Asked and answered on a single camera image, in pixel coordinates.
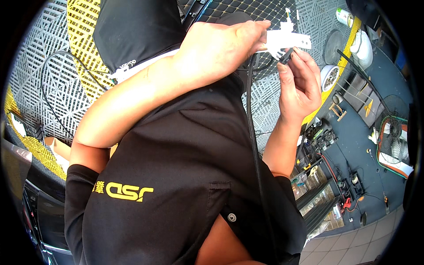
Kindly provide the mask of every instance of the white bowl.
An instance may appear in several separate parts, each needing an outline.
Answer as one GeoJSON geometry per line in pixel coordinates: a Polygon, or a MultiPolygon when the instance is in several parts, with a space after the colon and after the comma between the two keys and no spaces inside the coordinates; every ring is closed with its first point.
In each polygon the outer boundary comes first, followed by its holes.
{"type": "Polygon", "coordinates": [[[324,87],[325,81],[329,78],[330,73],[336,69],[338,70],[337,75],[339,75],[340,73],[340,68],[337,65],[326,65],[324,66],[324,68],[321,70],[321,87],[322,87],[322,92],[326,92],[329,91],[330,88],[332,88],[334,86],[334,84],[337,81],[337,78],[334,79],[334,81],[331,83],[331,85],[324,87]]]}

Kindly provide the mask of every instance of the hand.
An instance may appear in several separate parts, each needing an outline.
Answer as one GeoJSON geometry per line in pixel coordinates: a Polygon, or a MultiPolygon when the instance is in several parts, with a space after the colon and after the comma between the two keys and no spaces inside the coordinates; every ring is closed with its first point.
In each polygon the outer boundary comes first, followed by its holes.
{"type": "Polygon", "coordinates": [[[266,50],[269,21],[226,26],[197,22],[174,55],[176,71],[191,89],[212,84],[234,72],[258,50],[266,50]]]}
{"type": "Polygon", "coordinates": [[[281,118],[291,123],[303,119],[321,106],[320,70],[312,57],[294,47],[287,65],[277,64],[281,82],[281,118]]]}

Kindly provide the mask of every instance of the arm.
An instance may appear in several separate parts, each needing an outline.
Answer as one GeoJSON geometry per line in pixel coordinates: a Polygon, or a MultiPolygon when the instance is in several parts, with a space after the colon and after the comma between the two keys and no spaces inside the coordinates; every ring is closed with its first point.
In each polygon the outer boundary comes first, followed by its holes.
{"type": "Polygon", "coordinates": [[[109,160],[108,148],[149,111],[226,77],[250,55],[264,49],[270,24],[195,23],[176,55],[158,60],[94,102],[78,126],[70,165],[84,165],[100,173],[109,160]]]}
{"type": "Polygon", "coordinates": [[[294,47],[289,66],[277,64],[280,117],[265,146],[263,161],[272,174],[290,178],[303,119],[321,105],[320,70],[304,51],[294,47]]]}

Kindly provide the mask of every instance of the yellow floor grate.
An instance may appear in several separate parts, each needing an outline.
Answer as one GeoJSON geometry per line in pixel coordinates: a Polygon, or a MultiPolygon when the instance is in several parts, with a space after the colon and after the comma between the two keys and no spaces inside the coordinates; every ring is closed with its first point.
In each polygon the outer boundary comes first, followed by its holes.
{"type": "Polygon", "coordinates": [[[9,124],[12,126],[16,136],[19,138],[19,140],[21,140],[22,144],[28,149],[28,151],[30,151],[32,155],[35,158],[37,158],[48,170],[55,173],[61,179],[66,181],[66,174],[61,168],[61,166],[57,163],[54,155],[49,150],[47,150],[46,147],[44,147],[43,144],[40,143],[39,140],[37,140],[36,138],[30,137],[30,136],[22,137],[22,135],[20,135],[18,131],[12,125],[10,111],[13,111],[17,114],[20,114],[20,111],[13,98],[10,85],[8,86],[7,92],[6,92],[6,98],[4,102],[4,111],[5,111],[7,120],[9,121],[9,124]]]}
{"type": "MultiPolygon", "coordinates": [[[[348,58],[351,55],[350,46],[352,46],[352,43],[353,43],[353,41],[355,40],[355,37],[356,37],[356,33],[357,33],[357,31],[360,27],[361,27],[361,21],[356,17],[355,20],[353,21],[353,25],[352,25],[352,28],[351,28],[351,31],[350,31],[349,39],[348,39],[346,46],[344,48],[344,51],[343,51],[343,53],[348,58]]],[[[340,76],[342,75],[342,73],[344,71],[344,67],[347,65],[347,60],[342,57],[337,65],[340,66],[339,76],[337,78],[337,81],[338,81],[340,76]]],[[[322,92],[322,94],[321,94],[321,99],[322,99],[321,106],[324,104],[325,100],[330,96],[335,85],[336,84],[334,84],[333,87],[330,90],[328,90],[326,92],[322,92]]],[[[321,107],[319,107],[316,111],[314,111],[313,113],[306,116],[305,119],[303,120],[302,124],[309,123],[310,121],[312,121],[312,119],[315,118],[315,115],[317,114],[317,112],[320,108],[321,107]]]]}
{"type": "MultiPolygon", "coordinates": [[[[113,86],[107,78],[109,71],[103,64],[99,52],[94,44],[93,33],[100,12],[100,0],[68,0],[67,26],[69,44],[72,54],[90,70],[90,73],[102,86],[113,86]]],[[[103,90],[93,79],[79,67],[74,60],[82,86],[90,102],[93,103],[102,94],[103,90]]]]}

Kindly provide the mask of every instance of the shirt button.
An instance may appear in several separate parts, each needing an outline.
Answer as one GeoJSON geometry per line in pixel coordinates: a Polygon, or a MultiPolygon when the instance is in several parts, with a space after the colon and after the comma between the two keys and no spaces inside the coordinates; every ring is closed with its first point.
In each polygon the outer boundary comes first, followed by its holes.
{"type": "Polygon", "coordinates": [[[230,221],[230,222],[235,222],[236,220],[237,220],[237,217],[236,217],[236,215],[235,215],[235,214],[230,213],[230,214],[228,215],[228,221],[230,221]]]}

